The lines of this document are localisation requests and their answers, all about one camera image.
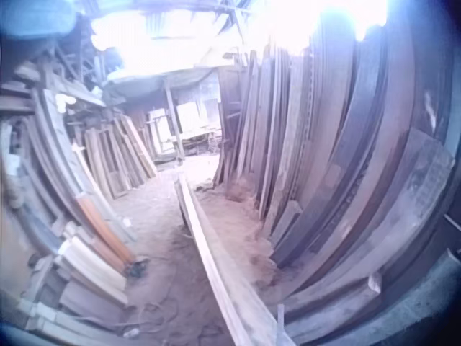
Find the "light wooden plank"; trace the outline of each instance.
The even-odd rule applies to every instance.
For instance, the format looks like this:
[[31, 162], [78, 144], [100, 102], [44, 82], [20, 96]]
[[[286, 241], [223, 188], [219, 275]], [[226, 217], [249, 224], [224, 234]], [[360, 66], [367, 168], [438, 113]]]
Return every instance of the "light wooden plank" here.
[[[220, 310], [236, 345], [276, 345], [277, 323], [254, 289], [238, 272], [197, 201], [183, 174], [179, 176], [180, 203]], [[294, 345], [284, 334], [277, 345]]]
[[176, 119], [176, 112], [174, 110], [173, 97], [171, 96], [171, 90], [168, 83], [165, 83], [166, 99], [168, 101], [168, 107], [170, 109], [170, 118], [173, 124], [174, 135], [176, 136], [176, 144], [178, 146], [178, 156], [184, 159], [184, 147], [182, 146], [181, 134], [179, 133], [178, 121]]

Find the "dusty floor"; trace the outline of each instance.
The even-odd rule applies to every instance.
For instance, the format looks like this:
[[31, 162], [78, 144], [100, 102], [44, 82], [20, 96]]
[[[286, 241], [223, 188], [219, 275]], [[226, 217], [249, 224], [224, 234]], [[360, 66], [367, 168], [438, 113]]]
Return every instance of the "dusty floor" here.
[[[144, 276], [130, 279], [127, 294], [136, 307], [129, 321], [145, 321], [139, 338], [157, 341], [152, 345], [233, 345], [174, 189], [179, 170], [191, 186], [210, 185], [218, 160], [218, 155], [188, 156], [182, 167], [161, 165], [157, 178], [113, 202], [138, 235], [133, 251], [149, 259]], [[264, 291], [276, 269], [268, 260], [269, 242], [256, 237], [261, 225], [251, 199], [226, 200], [220, 187], [196, 193], [242, 273]]]

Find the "stacked lumber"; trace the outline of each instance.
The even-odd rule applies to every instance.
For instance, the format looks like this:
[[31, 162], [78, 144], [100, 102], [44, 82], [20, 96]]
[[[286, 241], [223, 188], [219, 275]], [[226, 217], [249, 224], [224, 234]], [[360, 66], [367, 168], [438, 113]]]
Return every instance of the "stacked lumber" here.
[[[25, 260], [32, 275], [21, 295], [21, 303], [31, 306], [23, 327], [70, 345], [123, 345], [124, 339], [113, 332], [123, 326], [129, 303], [126, 276], [135, 264], [129, 248], [135, 237], [107, 197], [139, 186], [123, 154], [138, 160], [146, 179], [155, 176], [156, 168], [130, 119], [123, 116], [105, 122], [101, 130], [84, 133], [79, 128], [72, 143], [65, 117], [58, 113], [56, 89], [47, 83], [55, 77], [44, 70], [48, 78], [28, 84], [31, 110], [9, 109], [0, 122], [2, 214], [12, 219], [35, 251]], [[82, 100], [94, 98], [83, 91], [80, 95]], [[38, 318], [39, 310], [47, 312]], [[98, 336], [82, 334], [89, 328], [86, 321], [111, 332], [92, 327]]]
[[[116, 199], [157, 175], [157, 168], [130, 117], [121, 114], [111, 123], [84, 131], [89, 170], [97, 189]], [[81, 162], [86, 165], [83, 155]]]
[[[229, 186], [245, 174], [254, 184], [261, 218], [272, 194], [285, 136], [289, 64], [286, 50], [269, 45], [261, 67], [255, 52], [251, 53], [241, 88], [235, 88], [232, 79], [223, 78], [219, 70], [223, 144], [215, 184]], [[229, 100], [235, 99], [240, 90], [240, 109], [229, 110], [237, 103]]]
[[302, 56], [249, 64], [236, 162], [221, 154], [231, 183], [254, 186], [271, 259], [292, 277], [279, 291], [297, 344], [386, 309], [453, 239], [434, 227], [460, 181], [459, 56], [426, 11], [395, 5], [359, 43], [323, 13]]

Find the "wooden beam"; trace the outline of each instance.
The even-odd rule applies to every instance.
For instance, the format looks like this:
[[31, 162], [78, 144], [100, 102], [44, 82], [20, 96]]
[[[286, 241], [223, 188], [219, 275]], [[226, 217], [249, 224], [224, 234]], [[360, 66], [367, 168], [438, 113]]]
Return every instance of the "wooden beam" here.
[[55, 45], [55, 54], [61, 63], [64, 65], [66, 70], [72, 75], [73, 79], [80, 80], [79, 76], [77, 75], [76, 71], [73, 69], [71, 63], [67, 60], [67, 57], [64, 55], [63, 51], [59, 48], [59, 45]]
[[0, 95], [0, 112], [33, 112], [32, 101], [15, 96]]
[[168, 100], [168, 107], [170, 109], [171, 122], [173, 123], [174, 135], [176, 136], [178, 156], [181, 159], [185, 158], [184, 147], [182, 146], [181, 134], [179, 133], [178, 121], [176, 118], [176, 111], [174, 109], [173, 97], [171, 96], [171, 89], [168, 83], [165, 83], [165, 93]]

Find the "dark wooden board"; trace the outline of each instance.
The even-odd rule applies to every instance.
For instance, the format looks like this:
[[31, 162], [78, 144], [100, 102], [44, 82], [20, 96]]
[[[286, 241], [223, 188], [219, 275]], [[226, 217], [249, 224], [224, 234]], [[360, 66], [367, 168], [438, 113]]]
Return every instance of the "dark wooden board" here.
[[452, 165], [452, 157], [447, 151], [437, 141], [427, 137], [409, 174], [396, 173], [395, 181], [399, 186], [404, 176], [407, 178], [382, 222], [335, 270], [285, 301], [287, 318], [302, 314], [310, 304], [377, 272], [392, 261], [399, 249], [420, 232], [447, 183]]

